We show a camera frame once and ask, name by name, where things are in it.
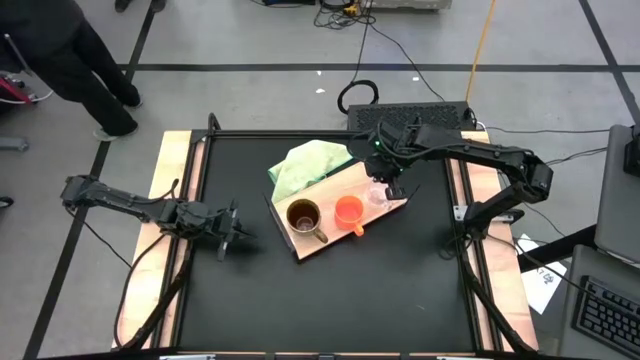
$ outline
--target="mug handle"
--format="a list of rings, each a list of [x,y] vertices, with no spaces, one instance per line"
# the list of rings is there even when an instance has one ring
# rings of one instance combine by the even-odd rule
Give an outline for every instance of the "mug handle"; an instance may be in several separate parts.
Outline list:
[[[329,238],[327,238],[327,235],[325,235],[322,232],[322,230],[320,230],[319,228],[313,231],[313,236],[315,236],[318,240],[322,241],[323,244],[326,244],[329,242]]]

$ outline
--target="coffee mug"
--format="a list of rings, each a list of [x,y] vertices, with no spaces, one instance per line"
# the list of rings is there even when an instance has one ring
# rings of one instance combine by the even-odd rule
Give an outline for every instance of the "coffee mug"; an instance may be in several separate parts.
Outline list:
[[[298,199],[287,208],[287,223],[291,230],[302,236],[315,236],[326,244],[329,239],[320,230],[321,219],[320,208],[308,199]]]

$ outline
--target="orange cup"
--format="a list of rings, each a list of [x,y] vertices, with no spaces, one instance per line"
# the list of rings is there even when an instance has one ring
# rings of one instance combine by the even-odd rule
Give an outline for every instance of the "orange cup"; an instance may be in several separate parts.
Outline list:
[[[343,196],[336,203],[335,221],[338,228],[342,230],[352,230],[358,236],[364,235],[362,228],[362,215],[364,205],[355,196]]]

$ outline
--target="shoe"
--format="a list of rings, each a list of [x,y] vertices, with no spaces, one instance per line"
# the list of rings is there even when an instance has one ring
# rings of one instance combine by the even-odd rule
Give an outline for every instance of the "shoe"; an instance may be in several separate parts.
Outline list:
[[[113,135],[109,135],[106,132],[104,132],[104,130],[102,129],[96,129],[93,132],[93,136],[100,140],[100,141],[104,141],[104,142],[112,142],[113,140],[125,137],[125,136],[130,136],[135,134],[138,131],[138,126],[136,126],[135,129],[133,129],[130,133],[128,134],[124,134],[124,135],[120,135],[120,136],[113,136]]]
[[[151,0],[151,11],[160,12],[167,6],[167,0]]]
[[[116,0],[116,12],[123,13],[129,7],[131,0]]]
[[[139,103],[137,103],[136,105],[124,105],[124,107],[126,107],[129,111],[135,111],[135,110],[138,110],[143,104],[144,104],[144,101],[142,101],[142,95],[140,95]]]

